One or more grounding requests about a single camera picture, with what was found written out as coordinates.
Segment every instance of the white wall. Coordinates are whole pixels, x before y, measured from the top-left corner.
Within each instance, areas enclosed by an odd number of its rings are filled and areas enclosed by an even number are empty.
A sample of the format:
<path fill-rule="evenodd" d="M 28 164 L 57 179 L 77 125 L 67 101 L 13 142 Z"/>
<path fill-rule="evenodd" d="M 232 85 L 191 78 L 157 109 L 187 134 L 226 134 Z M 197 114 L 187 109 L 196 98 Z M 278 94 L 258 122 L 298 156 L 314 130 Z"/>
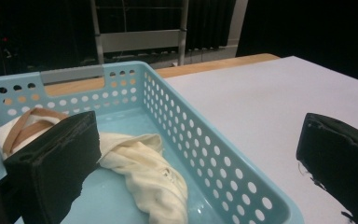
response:
<path fill-rule="evenodd" d="M 240 42 L 243 18 L 245 16 L 248 0 L 237 0 L 232 15 L 231 27 L 228 35 L 228 46 L 238 45 Z"/>

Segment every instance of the white fabric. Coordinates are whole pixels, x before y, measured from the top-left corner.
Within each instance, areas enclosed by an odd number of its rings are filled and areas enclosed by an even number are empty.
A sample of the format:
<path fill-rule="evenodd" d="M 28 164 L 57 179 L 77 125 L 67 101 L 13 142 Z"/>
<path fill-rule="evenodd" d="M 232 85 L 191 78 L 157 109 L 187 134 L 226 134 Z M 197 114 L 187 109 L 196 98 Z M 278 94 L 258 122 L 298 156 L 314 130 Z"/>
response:
<path fill-rule="evenodd" d="M 16 124 L 16 122 L 17 122 L 17 120 L 19 120 L 19 118 L 20 117 L 17 117 L 0 127 L 0 148 L 3 147 L 11 128 Z M 30 117 L 27 119 L 27 122 L 24 125 L 24 128 L 28 127 L 29 125 L 31 125 L 33 123 L 38 122 L 39 120 L 45 120 L 52 124 L 57 124 L 58 122 L 60 122 L 59 119 L 52 118 L 52 117 L 42 117 L 42 116 L 37 116 L 37 115 L 30 115 Z M 48 130 L 48 128 L 40 131 L 39 133 L 32 135 L 31 137 L 29 137 L 26 140 L 24 140 L 23 142 L 21 142 L 18 146 L 13 148 L 13 150 L 12 150 L 13 154 L 16 153 L 17 151 L 19 151 L 21 148 L 28 145 L 30 142 L 34 141 L 38 136 L 40 136 L 42 133 L 45 133 L 47 130 Z M 7 158 L 7 156 L 8 155 L 2 151 L 2 157 L 4 160 Z"/>
<path fill-rule="evenodd" d="M 102 167 L 126 177 L 139 209 L 149 213 L 149 223 L 187 223 L 187 185 L 162 158 L 159 135 L 137 137 L 100 133 Z"/>

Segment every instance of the perforated basket side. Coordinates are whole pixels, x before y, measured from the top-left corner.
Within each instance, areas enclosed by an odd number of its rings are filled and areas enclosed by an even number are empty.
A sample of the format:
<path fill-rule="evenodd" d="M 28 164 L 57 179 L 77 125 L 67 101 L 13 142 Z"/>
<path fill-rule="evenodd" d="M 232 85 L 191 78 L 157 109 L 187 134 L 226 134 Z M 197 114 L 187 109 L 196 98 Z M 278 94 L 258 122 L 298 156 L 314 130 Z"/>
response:
<path fill-rule="evenodd" d="M 155 73 L 145 109 L 227 223 L 302 223 L 296 205 Z"/>

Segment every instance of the shelving rack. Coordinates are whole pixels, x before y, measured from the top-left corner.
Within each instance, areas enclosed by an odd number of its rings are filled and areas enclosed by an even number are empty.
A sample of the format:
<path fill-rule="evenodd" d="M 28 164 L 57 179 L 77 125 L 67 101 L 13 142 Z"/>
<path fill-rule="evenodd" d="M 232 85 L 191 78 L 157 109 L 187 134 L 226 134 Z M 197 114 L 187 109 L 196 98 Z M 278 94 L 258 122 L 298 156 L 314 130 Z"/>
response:
<path fill-rule="evenodd" d="M 103 54 L 108 52 L 178 47 L 178 65 L 183 65 L 185 63 L 188 1 L 182 1 L 180 28 L 177 30 L 101 34 L 98 22 L 100 7 L 96 6 L 95 0 L 90 0 L 99 64 L 103 63 Z"/>

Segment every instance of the crumpled cloth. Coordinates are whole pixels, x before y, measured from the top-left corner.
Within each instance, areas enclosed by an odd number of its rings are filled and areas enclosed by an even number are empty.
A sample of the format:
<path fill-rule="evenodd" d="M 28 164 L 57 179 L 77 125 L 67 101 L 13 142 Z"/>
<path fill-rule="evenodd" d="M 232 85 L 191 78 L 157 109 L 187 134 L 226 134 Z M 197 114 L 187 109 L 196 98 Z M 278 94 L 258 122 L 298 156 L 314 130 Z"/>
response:
<path fill-rule="evenodd" d="M 99 163 L 125 176 L 138 208 L 149 213 L 149 223 L 187 223 L 187 185 L 161 156 L 159 135 L 100 133 L 100 148 Z"/>

